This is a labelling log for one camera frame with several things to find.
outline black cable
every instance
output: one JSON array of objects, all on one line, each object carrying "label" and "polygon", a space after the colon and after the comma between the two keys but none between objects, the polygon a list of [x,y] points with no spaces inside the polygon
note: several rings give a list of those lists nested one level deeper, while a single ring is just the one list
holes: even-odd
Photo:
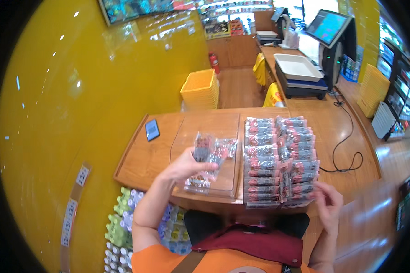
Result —
[{"label": "black cable", "polygon": [[[337,143],[337,145],[334,147],[334,150],[333,150],[333,164],[334,164],[334,167],[335,167],[336,169],[335,169],[334,171],[330,171],[330,170],[324,169],[324,168],[322,168],[322,167],[319,167],[319,168],[320,168],[322,171],[324,171],[324,172],[348,172],[348,171],[354,171],[354,170],[360,168],[360,167],[363,165],[363,155],[362,155],[360,152],[356,152],[356,153],[354,154],[354,156],[352,157],[351,165],[350,165],[349,168],[347,168],[347,169],[339,169],[339,168],[336,166],[336,162],[334,161],[334,153],[336,152],[337,147],[338,147],[340,144],[342,144],[345,140],[349,139],[349,137],[350,137],[350,136],[352,135],[352,133],[354,132],[354,122],[352,121],[352,117],[351,117],[351,115],[349,114],[349,112],[346,111],[346,109],[343,107],[344,101],[339,101],[339,99],[337,98],[337,92],[334,92],[334,97],[336,98],[336,101],[334,101],[334,105],[337,106],[337,107],[341,107],[341,108],[348,114],[349,118],[351,119],[352,130],[351,130],[351,133],[350,133],[346,138],[344,138],[342,141],[340,141],[339,143]],[[359,155],[361,156],[361,163],[360,163],[360,165],[359,165],[358,167],[353,168],[352,165],[354,165],[355,156],[356,156],[357,154],[359,154]]]}]

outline orange shirt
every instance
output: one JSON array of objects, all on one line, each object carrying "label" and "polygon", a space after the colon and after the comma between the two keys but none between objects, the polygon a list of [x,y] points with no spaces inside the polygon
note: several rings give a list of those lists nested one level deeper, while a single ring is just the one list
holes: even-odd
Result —
[{"label": "orange shirt", "polygon": [[[185,258],[174,254],[163,245],[151,245],[132,255],[132,271],[134,273],[170,273]],[[238,250],[218,249],[208,251],[193,273],[227,273],[242,266],[251,266],[264,270],[266,273],[281,273],[282,264],[259,259]],[[302,263],[302,273],[316,273]],[[240,272],[249,272],[243,268]]]}]

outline yellow wall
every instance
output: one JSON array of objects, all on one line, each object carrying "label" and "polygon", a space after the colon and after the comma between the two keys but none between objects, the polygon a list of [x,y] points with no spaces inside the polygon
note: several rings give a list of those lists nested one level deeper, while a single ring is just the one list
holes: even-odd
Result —
[{"label": "yellow wall", "polygon": [[339,12],[355,17],[357,44],[363,47],[358,82],[363,81],[366,65],[377,66],[379,53],[379,5],[377,0],[338,0]]},{"label": "yellow wall", "polygon": [[62,221],[82,162],[93,170],[72,231],[71,270],[101,272],[107,216],[120,194],[112,174],[127,142],[145,113],[179,111],[187,75],[210,68],[196,12],[134,22],[138,31],[131,35],[122,26],[108,28],[97,1],[45,0],[7,67],[0,97],[3,187],[49,272],[59,270]]}]

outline cash register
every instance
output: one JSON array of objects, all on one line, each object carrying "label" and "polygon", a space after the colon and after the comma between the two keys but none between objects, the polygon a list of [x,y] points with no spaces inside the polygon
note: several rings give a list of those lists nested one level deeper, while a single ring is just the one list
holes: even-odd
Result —
[{"label": "cash register", "polygon": [[284,14],[289,14],[288,8],[276,8],[270,18],[276,26],[276,31],[257,31],[257,39],[260,45],[271,44],[278,46],[284,40],[286,20]]},{"label": "cash register", "polygon": [[319,66],[325,74],[328,90],[332,90],[338,81],[343,55],[356,59],[355,19],[349,15],[320,10],[307,27],[306,34],[319,41]]}]

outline hand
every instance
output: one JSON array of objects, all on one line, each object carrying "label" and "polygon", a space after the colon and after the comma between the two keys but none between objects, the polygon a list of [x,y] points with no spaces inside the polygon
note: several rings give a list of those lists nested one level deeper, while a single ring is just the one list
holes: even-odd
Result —
[{"label": "hand", "polygon": [[314,196],[323,228],[328,233],[336,232],[343,207],[343,195],[333,186],[317,181],[314,182]]},{"label": "hand", "polygon": [[194,147],[186,148],[185,151],[171,163],[160,176],[165,176],[175,182],[184,183],[187,178],[202,171],[213,171],[219,168],[217,163],[199,163],[193,158]]}]

